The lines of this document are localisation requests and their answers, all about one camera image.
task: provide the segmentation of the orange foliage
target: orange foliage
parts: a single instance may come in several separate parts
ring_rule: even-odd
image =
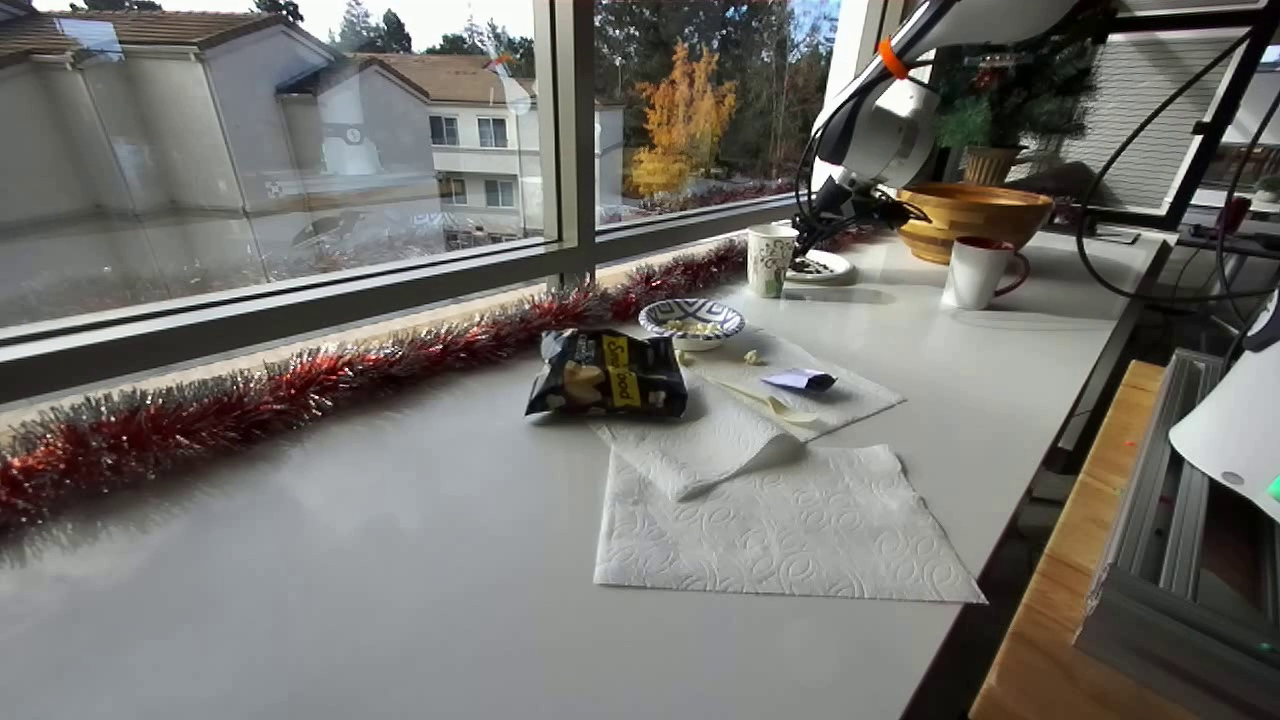
[[[642,98],[648,149],[631,158],[627,177],[642,197],[664,197],[715,163],[736,85],[715,85],[715,52],[694,61],[688,43],[677,43],[673,72],[661,85],[642,85]]]

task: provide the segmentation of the white napkin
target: white napkin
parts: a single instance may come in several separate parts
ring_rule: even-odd
[[[811,450],[673,503],[611,454],[598,583],[983,605],[893,450]]]
[[[760,383],[775,370],[823,370],[832,393],[802,395]],[[786,341],[749,341],[696,356],[694,409],[682,426],[604,426],[604,442],[670,500],[702,495],[740,474],[798,459],[817,437],[902,406],[898,393]]]
[[[694,383],[682,426],[604,426],[604,442],[670,500],[702,495],[736,474],[786,463],[804,444],[760,412]]]

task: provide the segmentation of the bowl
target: bowl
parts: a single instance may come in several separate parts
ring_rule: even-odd
[[[719,348],[743,331],[743,317],[715,299],[677,296],[642,308],[642,327],[673,335],[677,348]]]
[[[911,214],[902,237],[925,264],[947,264],[958,237],[992,237],[1023,249],[1053,214],[1053,197],[999,185],[922,185],[898,194],[898,199]]]

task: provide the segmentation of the wooden floor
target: wooden floor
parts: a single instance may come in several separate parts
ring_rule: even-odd
[[[1110,419],[1080,469],[1072,500],[973,704],[973,718],[1188,718],[1072,646],[1146,434],[1156,416],[1159,380],[1163,370],[1127,366]]]

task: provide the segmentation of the sky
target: sky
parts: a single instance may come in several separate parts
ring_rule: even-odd
[[[45,13],[66,13],[69,0],[37,0]],[[170,13],[254,13],[254,0],[162,0]],[[303,30],[319,39],[344,24],[347,0],[302,0]],[[437,43],[443,32],[477,24],[505,24],[514,36],[534,36],[529,0],[363,0],[368,18],[381,20],[389,9],[407,24],[414,47]]]

